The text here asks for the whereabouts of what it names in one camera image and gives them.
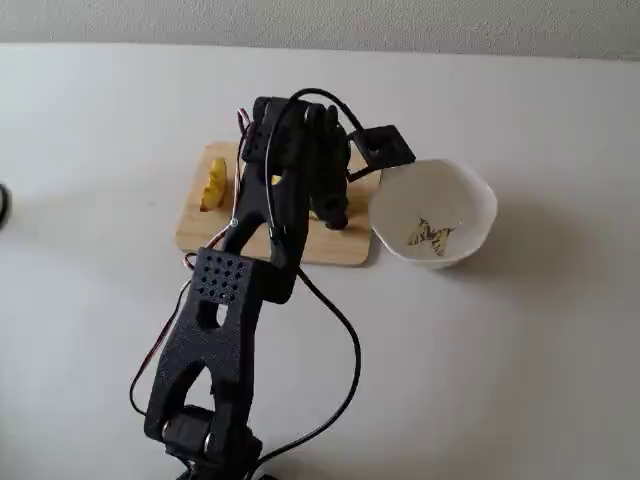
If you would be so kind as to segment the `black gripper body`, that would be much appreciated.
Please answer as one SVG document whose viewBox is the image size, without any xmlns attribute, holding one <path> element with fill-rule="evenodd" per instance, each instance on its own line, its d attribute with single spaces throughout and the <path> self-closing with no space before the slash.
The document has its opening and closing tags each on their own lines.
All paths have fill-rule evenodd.
<svg viewBox="0 0 640 480">
<path fill-rule="evenodd" d="M 347 134 L 338 109 L 306 103 L 304 127 L 310 136 L 305 148 L 306 186 L 312 200 L 344 200 L 347 197 L 346 168 L 350 158 Z"/>
</svg>

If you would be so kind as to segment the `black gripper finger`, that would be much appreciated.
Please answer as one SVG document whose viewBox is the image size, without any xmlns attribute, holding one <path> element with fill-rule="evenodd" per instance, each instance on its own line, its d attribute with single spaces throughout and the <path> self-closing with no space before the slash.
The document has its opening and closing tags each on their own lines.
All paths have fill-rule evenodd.
<svg viewBox="0 0 640 480">
<path fill-rule="evenodd" d="M 343 230 L 348 225 L 346 191 L 320 192 L 313 196 L 313 211 L 329 230 Z"/>
</svg>

